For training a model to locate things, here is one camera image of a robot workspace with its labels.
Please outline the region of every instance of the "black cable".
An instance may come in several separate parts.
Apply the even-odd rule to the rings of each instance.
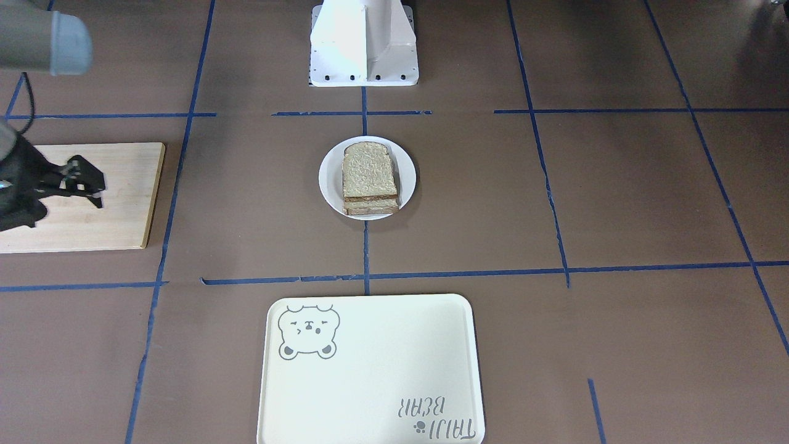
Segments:
[[[22,77],[24,78],[24,86],[28,89],[28,98],[30,99],[30,119],[19,134],[27,133],[30,127],[33,126],[33,120],[36,118],[36,102],[33,100],[33,87],[30,85],[30,78],[28,77],[28,73],[22,73]]]

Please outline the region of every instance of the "round plate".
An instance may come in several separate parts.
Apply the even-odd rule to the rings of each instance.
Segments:
[[[417,169],[413,166],[413,160],[408,153],[393,141],[375,136],[352,137],[346,141],[341,141],[329,151],[318,170],[318,184],[323,198],[331,205],[337,213],[357,220],[378,220],[391,214],[365,214],[361,216],[349,216],[342,211],[342,158],[345,156],[345,149],[356,142],[378,142],[389,150],[389,157],[392,159],[394,170],[394,184],[398,190],[398,202],[400,208],[406,206],[408,200],[413,196],[413,191],[417,187]]]

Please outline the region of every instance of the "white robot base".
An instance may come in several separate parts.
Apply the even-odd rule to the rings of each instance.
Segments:
[[[413,10],[399,0],[324,0],[312,10],[310,84],[415,85],[413,30]]]

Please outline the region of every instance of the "brown surface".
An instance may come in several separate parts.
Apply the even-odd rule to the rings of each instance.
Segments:
[[[123,442],[150,288],[0,297],[0,442]]]
[[[268,307],[364,292],[363,280],[198,281],[365,270],[365,225],[333,211],[316,181],[325,153],[362,133],[361,117],[271,116],[361,111],[358,88],[306,85],[316,3],[216,5],[196,110],[219,116],[194,119],[189,133],[135,444],[254,442]],[[535,106],[684,107],[643,2],[581,3],[513,1]],[[650,2],[693,105],[786,107],[783,12],[766,0],[687,3]],[[94,33],[95,65],[83,77],[36,74],[40,112],[187,112],[209,4],[58,0]],[[421,83],[368,89],[371,111],[433,110],[368,117],[368,132],[419,169],[413,200],[368,224],[371,273],[561,271],[530,118],[492,113],[526,107],[506,2],[417,2],[417,38]],[[17,78],[0,73],[0,110]],[[27,112],[24,94],[14,112]],[[786,117],[699,113],[759,261],[789,260]],[[167,151],[147,249],[3,257],[1,444],[124,442],[153,290],[14,286],[155,280],[186,121],[31,129],[36,144],[162,141]],[[537,122],[570,267],[746,260],[689,115]],[[786,331],[789,267],[759,270]],[[486,443],[600,442],[588,378],[611,444],[787,441],[789,357],[749,267],[571,277],[570,289],[561,273],[370,284],[471,301]]]

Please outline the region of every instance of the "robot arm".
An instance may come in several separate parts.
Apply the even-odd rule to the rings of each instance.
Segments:
[[[43,11],[27,0],[0,0],[0,69],[85,73],[92,43],[80,19]],[[31,228],[47,215],[39,199],[79,196],[102,208],[104,174],[82,156],[50,163],[22,134],[0,120],[0,231]]]

